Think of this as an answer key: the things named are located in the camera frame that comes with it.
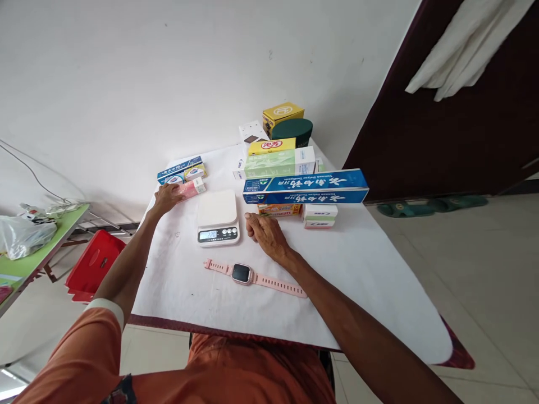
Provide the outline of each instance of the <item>dark brown door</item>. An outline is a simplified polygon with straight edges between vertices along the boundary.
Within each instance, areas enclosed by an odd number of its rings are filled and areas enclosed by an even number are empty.
[[[539,171],[539,2],[475,86],[404,91],[461,3],[423,1],[348,156],[370,201],[498,194]]]

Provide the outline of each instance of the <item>smartwatch screen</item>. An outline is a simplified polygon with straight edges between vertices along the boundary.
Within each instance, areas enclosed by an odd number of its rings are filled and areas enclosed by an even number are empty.
[[[249,282],[249,272],[251,269],[247,265],[234,264],[234,270],[232,271],[232,279],[238,282]]]

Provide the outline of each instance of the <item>green slipper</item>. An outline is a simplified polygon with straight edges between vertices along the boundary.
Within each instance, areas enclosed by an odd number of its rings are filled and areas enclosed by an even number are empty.
[[[485,206],[488,200],[483,196],[449,196],[447,198],[431,199],[427,205],[439,213],[453,212],[454,210],[464,208],[475,208],[477,206]]]
[[[378,211],[389,217],[406,218],[406,217],[421,217],[434,214],[434,209],[427,205],[408,205],[406,202],[395,204],[382,204],[376,207]]]

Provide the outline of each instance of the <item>hand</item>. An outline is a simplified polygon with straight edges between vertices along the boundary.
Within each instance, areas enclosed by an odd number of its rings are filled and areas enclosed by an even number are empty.
[[[165,213],[169,212],[176,204],[183,201],[183,195],[176,195],[174,190],[178,188],[179,184],[169,184],[161,185],[157,192],[156,203],[153,205],[153,208],[150,210],[158,218],[162,217]]]
[[[259,216],[254,213],[246,213],[247,234],[260,244],[262,250],[277,264],[284,267],[284,261],[292,249],[286,242],[285,235],[277,220]]]

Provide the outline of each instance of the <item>white wall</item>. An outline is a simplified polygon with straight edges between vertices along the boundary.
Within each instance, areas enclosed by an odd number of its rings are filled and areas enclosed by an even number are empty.
[[[170,159],[284,101],[342,166],[419,2],[0,0],[0,139],[116,222],[141,218]],[[50,204],[3,150],[0,169],[0,214]]]

